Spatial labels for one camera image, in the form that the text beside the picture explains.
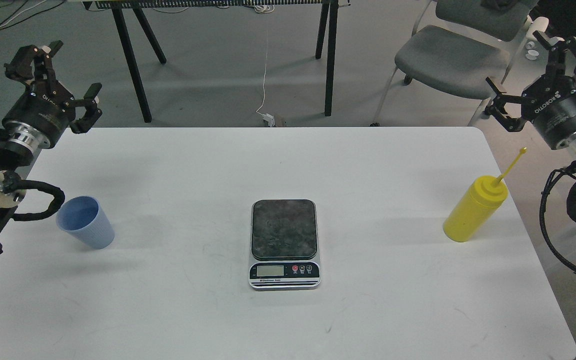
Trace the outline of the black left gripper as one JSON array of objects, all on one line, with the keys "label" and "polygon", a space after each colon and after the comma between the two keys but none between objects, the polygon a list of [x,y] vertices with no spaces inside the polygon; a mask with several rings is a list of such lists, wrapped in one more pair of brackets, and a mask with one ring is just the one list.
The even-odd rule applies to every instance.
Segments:
[{"label": "black left gripper", "polygon": [[[61,92],[53,58],[63,45],[61,40],[40,47],[26,45],[4,64],[4,75],[23,84],[30,94],[22,95],[14,103],[2,119],[2,125],[10,135],[9,142],[29,151],[54,148],[68,127],[75,134],[87,133],[103,114],[98,100],[103,87],[100,82],[90,84],[83,98],[64,101],[64,106],[49,99]],[[46,95],[35,94],[39,85]],[[75,119],[75,109],[81,107],[85,113]]]}]

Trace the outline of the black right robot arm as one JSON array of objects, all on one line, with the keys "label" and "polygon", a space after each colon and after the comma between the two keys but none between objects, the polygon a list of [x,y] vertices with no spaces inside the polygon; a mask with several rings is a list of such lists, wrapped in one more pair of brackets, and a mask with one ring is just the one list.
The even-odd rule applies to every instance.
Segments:
[{"label": "black right robot arm", "polygon": [[545,71],[519,95],[510,95],[500,82],[487,77],[493,96],[484,109],[510,133],[521,132],[530,123],[551,150],[570,150],[574,160],[569,166],[549,174],[538,210],[541,234],[551,253],[574,274],[576,264],[553,246],[546,227],[547,200],[560,178],[574,180],[566,198],[567,216],[576,223],[576,37],[550,37],[535,30],[535,40],[548,53]]}]

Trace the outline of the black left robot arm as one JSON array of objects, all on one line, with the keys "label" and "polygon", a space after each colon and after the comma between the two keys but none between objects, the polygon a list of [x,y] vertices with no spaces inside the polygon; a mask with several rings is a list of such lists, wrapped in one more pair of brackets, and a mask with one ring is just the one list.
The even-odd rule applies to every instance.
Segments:
[{"label": "black left robot arm", "polygon": [[67,129],[89,132],[103,113],[98,107],[102,84],[91,84],[77,99],[57,79],[53,59],[62,46],[60,40],[41,47],[26,45],[4,65],[5,76],[25,89],[1,121],[0,233],[9,221],[41,221],[58,212],[66,201],[64,192],[24,178],[18,168],[30,166],[40,150],[54,148]]}]

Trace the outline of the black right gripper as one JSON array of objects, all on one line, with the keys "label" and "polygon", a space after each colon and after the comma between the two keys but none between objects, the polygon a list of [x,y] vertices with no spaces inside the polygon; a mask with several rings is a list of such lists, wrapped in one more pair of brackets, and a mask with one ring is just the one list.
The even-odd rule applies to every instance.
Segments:
[{"label": "black right gripper", "polygon": [[[487,76],[493,96],[484,114],[494,117],[509,133],[521,132],[530,121],[551,150],[562,150],[576,133],[576,37],[549,37],[541,30],[535,30],[533,36],[548,51],[548,59],[544,76],[522,91],[531,100],[524,104],[525,96],[510,95],[495,77]],[[566,75],[567,55],[575,60],[572,76]],[[507,104],[522,105],[521,116],[510,116]]]}]

